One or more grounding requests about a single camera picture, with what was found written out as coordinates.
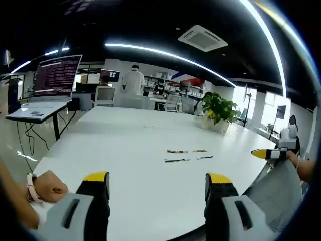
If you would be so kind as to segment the person's right hand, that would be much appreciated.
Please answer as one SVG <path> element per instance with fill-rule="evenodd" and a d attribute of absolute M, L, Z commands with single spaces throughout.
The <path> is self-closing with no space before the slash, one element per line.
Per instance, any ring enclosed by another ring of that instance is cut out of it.
<path fill-rule="evenodd" d="M 296 166 L 299 162 L 299 157 L 293 151 L 287 151 L 286 158 L 291 160 L 294 166 Z"/>

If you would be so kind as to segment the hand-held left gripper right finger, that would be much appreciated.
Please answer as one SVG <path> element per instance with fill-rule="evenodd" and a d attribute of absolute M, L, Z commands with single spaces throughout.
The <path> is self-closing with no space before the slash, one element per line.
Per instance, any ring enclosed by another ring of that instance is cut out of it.
<path fill-rule="evenodd" d="M 224 175 L 205 176 L 206 240 L 275 240 L 264 212 Z"/>

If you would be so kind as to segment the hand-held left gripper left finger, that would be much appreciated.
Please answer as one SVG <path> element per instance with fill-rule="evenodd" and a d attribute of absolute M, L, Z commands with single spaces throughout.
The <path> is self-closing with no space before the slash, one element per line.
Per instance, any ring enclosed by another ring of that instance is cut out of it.
<path fill-rule="evenodd" d="M 110 173 L 86 176 L 76 193 L 68 193 L 48 212 L 32 234 L 37 240 L 107 240 Z"/>

